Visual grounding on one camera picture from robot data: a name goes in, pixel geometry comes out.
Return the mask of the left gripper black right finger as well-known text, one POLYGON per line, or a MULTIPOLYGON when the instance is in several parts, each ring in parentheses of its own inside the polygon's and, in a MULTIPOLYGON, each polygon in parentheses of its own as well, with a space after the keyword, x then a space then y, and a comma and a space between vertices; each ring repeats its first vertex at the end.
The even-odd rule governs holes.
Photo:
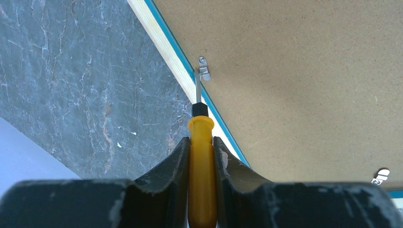
POLYGON ((362 182, 272 182, 213 138, 220 228, 400 228, 381 188, 362 182))

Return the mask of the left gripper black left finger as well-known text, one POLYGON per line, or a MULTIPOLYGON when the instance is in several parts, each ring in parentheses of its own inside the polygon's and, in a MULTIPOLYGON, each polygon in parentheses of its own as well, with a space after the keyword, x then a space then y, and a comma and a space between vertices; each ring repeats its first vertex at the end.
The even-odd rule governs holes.
POLYGON ((3 228, 184 228, 190 139, 141 177, 24 180, 0 200, 3 228))

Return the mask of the yellow handled screwdriver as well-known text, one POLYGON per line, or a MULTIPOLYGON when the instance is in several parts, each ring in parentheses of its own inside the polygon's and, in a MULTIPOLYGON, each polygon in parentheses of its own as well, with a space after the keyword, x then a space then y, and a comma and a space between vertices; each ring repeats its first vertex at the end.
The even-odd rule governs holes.
POLYGON ((217 199, 214 171, 212 130, 208 106, 202 102, 201 80, 206 72, 195 76, 196 103, 192 105, 190 131, 188 222, 191 228, 214 228, 217 224, 217 199))

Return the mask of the blue picture frame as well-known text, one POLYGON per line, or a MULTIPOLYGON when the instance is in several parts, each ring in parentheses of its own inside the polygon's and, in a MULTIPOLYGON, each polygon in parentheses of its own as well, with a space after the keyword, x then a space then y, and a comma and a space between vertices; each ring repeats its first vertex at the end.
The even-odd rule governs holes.
POLYGON ((400 0, 131 0, 214 134, 272 181, 370 182, 403 207, 400 0))

